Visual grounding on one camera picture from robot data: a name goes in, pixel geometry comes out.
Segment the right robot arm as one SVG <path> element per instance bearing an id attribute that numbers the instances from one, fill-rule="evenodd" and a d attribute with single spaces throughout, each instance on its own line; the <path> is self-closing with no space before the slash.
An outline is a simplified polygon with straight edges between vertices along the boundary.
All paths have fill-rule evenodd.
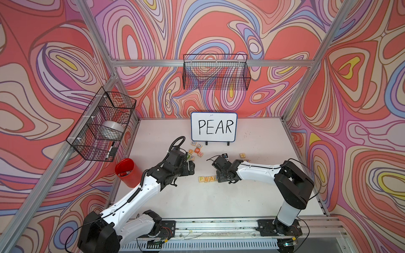
<path id="1" fill-rule="evenodd" d="M 294 162 L 286 160 L 277 165 L 254 164 L 240 159 L 230 162 L 227 154 L 214 156 L 210 160 L 220 183 L 253 180 L 277 187 L 284 201 L 275 219 L 258 221 L 257 231 L 261 236 L 297 238 L 302 235 L 297 216 L 306 209 L 315 183 Z"/>

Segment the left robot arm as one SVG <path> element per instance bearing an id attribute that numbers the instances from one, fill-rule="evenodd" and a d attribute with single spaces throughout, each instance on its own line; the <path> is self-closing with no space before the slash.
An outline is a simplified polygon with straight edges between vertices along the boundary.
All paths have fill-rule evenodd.
<path id="1" fill-rule="evenodd" d="M 78 233 L 77 247 L 83 253 L 117 253 L 121 246 L 149 237 L 164 244 L 174 236 L 174 227 L 166 225 L 154 211 L 147 210 L 132 219 L 138 210 L 167 186 L 175 186 L 179 177 L 195 173 L 195 164 L 187 160 L 187 152 L 181 148 L 186 138 L 180 136 L 170 145 L 166 156 L 154 167 L 142 173 L 140 182 L 133 190 L 111 207 L 97 214 L 89 213 Z"/>

